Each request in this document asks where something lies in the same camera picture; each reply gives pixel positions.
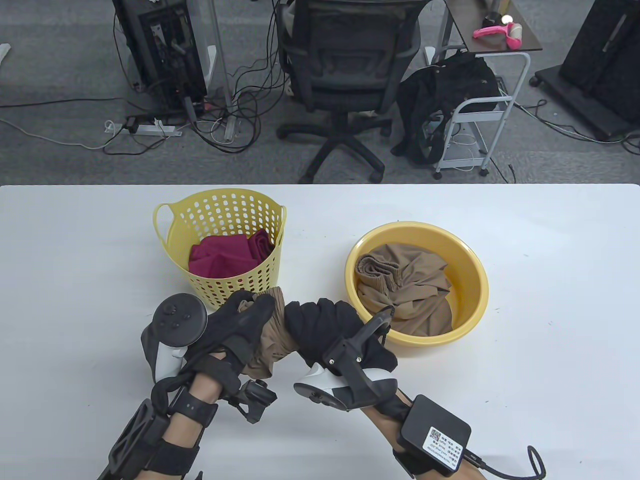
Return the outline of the person's left hand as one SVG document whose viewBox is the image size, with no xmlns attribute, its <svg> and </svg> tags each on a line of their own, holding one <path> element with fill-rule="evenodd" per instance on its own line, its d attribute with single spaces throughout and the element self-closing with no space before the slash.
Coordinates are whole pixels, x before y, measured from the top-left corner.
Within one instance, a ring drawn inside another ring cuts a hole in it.
<svg viewBox="0 0 640 480">
<path fill-rule="evenodd" d="M 243 311 L 240 304 L 251 301 L 253 292 L 234 292 L 217 311 L 207 318 L 199 339 L 187 348 L 185 371 L 194 371 L 217 381 L 222 396 L 240 391 L 239 376 L 254 358 L 265 325 L 275 310 L 274 297 L 258 295 Z"/>
</svg>

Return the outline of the person's right hand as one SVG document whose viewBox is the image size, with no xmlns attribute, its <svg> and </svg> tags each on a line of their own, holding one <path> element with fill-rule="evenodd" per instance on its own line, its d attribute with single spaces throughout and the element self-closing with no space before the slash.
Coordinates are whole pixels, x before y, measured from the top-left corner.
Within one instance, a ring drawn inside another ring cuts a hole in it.
<svg viewBox="0 0 640 480">
<path fill-rule="evenodd" d="M 290 302 L 285 326 L 310 368 L 294 390 L 340 411 L 373 407 L 396 421 L 405 420 L 411 405 L 398 396 L 393 377 L 398 359 L 378 339 L 390 317 L 385 308 L 365 324 L 344 301 Z"/>
</svg>

